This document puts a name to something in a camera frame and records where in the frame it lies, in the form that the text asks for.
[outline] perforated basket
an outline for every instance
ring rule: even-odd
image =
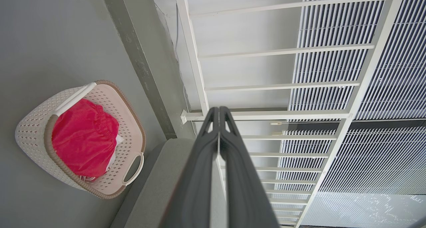
[[[56,120],[82,98],[101,105],[105,112],[116,118],[120,124],[118,134],[124,139],[116,148],[116,159],[111,168],[93,182],[79,179],[52,147]],[[15,131],[15,139],[21,149],[46,172],[72,187],[104,199],[114,198],[123,192],[143,167],[145,132],[126,97],[110,81],[96,81],[52,96],[21,120]],[[140,163],[136,173],[125,181],[130,166],[138,156]]]

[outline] white cloth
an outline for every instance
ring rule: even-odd
[[[120,137],[119,135],[117,135],[117,137],[115,138],[115,140],[117,141],[117,145],[114,148],[114,153],[111,156],[111,159],[109,159],[109,163],[108,166],[106,167],[107,169],[105,170],[105,172],[107,172],[109,170],[109,168],[112,166],[112,164],[115,161],[115,150],[117,149],[117,146],[124,141],[124,139],[122,137]]]

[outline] laundry basket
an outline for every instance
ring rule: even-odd
[[[108,172],[95,181],[81,180],[58,157],[52,146],[56,120],[82,98],[101,105],[105,112],[117,119],[120,124],[118,134],[124,139],[116,147],[116,159]],[[15,139],[21,149],[46,172],[65,184],[104,199],[114,198],[123,192],[143,167],[145,132],[126,97],[110,81],[96,81],[52,96],[21,120],[15,131]],[[139,156],[136,173],[125,181],[132,163]]]

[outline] basket rim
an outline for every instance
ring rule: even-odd
[[[142,147],[140,149],[141,152],[145,151],[145,146],[146,146],[146,135],[145,135],[145,130],[143,129],[142,125],[140,124],[140,120],[137,117],[137,114],[134,112],[134,109],[132,107],[132,105],[130,104],[130,102],[128,101],[128,99],[126,98],[126,96],[122,93],[122,91],[111,81],[107,81],[107,80],[98,80],[95,81],[96,85],[101,85],[101,84],[105,84],[110,86],[111,88],[113,88],[118,95],[122,98],[122,100],[124,101],[124,103],[126,104],[127,108],[129,109],[129,111],[131,112],[132,116],[134,117],[134,120],[137,123],[137,126],[140,129],[140,133],[142,134]],[[122,185],[116,192],[107,195],[104,194],[96,189],[94,189],[93,187],[91,187],[89,185],[89,183],[83,181],[82,179],[79,178],[78,175],[76,175],[75,173],[73,173],[71,171],[71,169],[69,169],[69,167],[61,160],[61,158],[59,158],[58,154],[56,154],[55,149],[53,149],[53,145],[52,145],[52,132],[53,132],[53,128],[55,126],[56,121],[58,120],[58,116],[56,114],[52,114],[52,116],[49,118],[49,120],[47,121],[46,127],[44,129],[44,147],[46,148],[46,152],[49,155],[49,157],[52,159],[52,161],[55,162],[55,164],[58,165],[58,167],[66,174],[68,175],[69,178],[71,178],[75,183],[77,183],[79,186],[81,186],[84,190],[92,193],[95,196],[98,196],[100,198],[103,199],[112,199],[117,197],[118,195],[120,195],[124,189],[126,189],[125,185]]]

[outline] red cloth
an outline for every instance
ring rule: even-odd
[[[76,174],[105,173],[116,146],[118,122],[102,106],[81,99],[56,121],[52,143],[58,156]]]

